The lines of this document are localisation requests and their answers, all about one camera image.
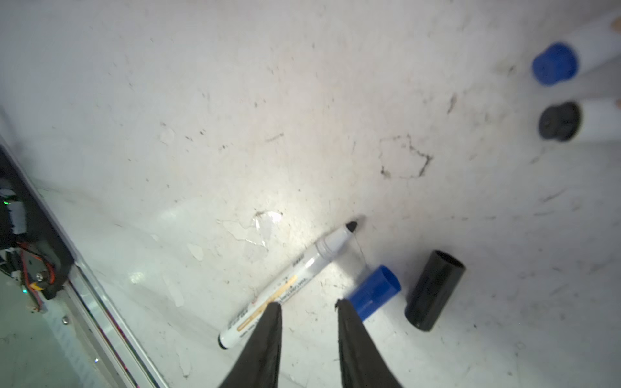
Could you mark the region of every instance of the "white table surface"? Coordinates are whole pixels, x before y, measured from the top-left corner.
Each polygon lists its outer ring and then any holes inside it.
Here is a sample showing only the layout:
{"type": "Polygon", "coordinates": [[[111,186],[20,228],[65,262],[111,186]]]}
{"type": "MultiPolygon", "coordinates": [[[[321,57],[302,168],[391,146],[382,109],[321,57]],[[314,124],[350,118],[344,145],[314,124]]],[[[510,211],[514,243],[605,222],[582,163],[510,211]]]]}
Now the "white table surface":
{"type": "Polygon", "coordinates": [[[615,3],[7,0],[1,133],[171,387],[216,386],[219,330],[358,214],[283,307],[282,386],[340,386],[335,301],[380,264],[411,289],[433,249],[468,267],[436,327],[405,292],[365,323],[405,387],[617,386],[621,147],[536,123],[620,95],[620,62],[529,72],[615,3]]]}

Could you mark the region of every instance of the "black marker cap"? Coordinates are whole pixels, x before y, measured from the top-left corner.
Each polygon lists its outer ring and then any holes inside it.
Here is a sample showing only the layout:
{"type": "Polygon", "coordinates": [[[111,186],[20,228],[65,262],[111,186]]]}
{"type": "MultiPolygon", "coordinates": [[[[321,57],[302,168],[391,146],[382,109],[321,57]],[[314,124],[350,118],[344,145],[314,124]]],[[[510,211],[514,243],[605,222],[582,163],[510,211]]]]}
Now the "black marker cap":
{"type": "Polygon", "coordinates": [[[575,102],[547,107],[539,118],[539,135],[545,140],[566,142],[580,128],[580,108],[575,102]]]}
{"type": "Polygon", "coordinates": [[[466,267],[456,258],[433,251],[408,299],[407,320],[424,332],[431,330],[465,271],[466,267]]]}

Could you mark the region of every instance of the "blue cap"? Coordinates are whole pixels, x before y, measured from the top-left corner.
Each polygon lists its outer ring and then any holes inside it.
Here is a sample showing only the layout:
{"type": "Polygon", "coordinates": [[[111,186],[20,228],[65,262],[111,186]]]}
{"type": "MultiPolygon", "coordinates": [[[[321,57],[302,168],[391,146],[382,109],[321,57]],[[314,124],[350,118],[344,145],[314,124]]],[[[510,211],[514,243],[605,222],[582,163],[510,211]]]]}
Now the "blue cap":
{"type": "Polygon", "coordinates": [[[578,58],[564,43],[554,43],[533,60],[533,74],[545,86],[571,79],[577,72],[578,58]]]}
{"type": "Polygon", "coordinates": [[[360,319],[365,320],[399,291],[401,285],[397,277],[390,269],[379,266],[347,299],[360,319]]]}

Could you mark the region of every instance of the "black marker tip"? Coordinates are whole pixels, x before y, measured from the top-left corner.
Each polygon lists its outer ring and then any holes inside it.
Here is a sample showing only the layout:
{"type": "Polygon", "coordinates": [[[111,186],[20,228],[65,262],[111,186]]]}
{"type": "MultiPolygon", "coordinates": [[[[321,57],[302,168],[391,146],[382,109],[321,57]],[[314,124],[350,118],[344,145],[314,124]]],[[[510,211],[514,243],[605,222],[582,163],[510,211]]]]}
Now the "black marker tip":
{"type": "Polygon", "coordinates": [[[345,224],[345,226],[350,232],[353,233],[353,231],[356,230],[356,227],[358,227],[358,222],[351,221],[345,224]]]}
{"type": "Polygon", "coordinates": [[[220,347],[224,350],[228,350],[228,348],[225,348],[224,345],[222,344],[222,342],[220,341],[220,336],[218,336],[218,345],[220,345],[220,347]]]}

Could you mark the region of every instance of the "blue marker cap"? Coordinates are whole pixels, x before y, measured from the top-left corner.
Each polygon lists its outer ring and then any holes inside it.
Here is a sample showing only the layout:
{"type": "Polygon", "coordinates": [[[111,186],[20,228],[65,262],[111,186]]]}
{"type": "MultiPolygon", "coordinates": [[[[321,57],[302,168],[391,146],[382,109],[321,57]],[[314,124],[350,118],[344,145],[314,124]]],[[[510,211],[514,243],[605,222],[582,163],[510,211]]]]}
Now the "blue marker cap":
{"type": "Polygon", "coordinates": [[[365,320],[399,291],[401,285],[397,277],[390,269],[379,266],[347,299],[360,319],[365,320]]]}
{"type": "Polygon", "coordinates": [[[554,43],[533,60],[533,74],[545,86],[571,79],[577,72],[578,58],[564,43],[554,43]]]}

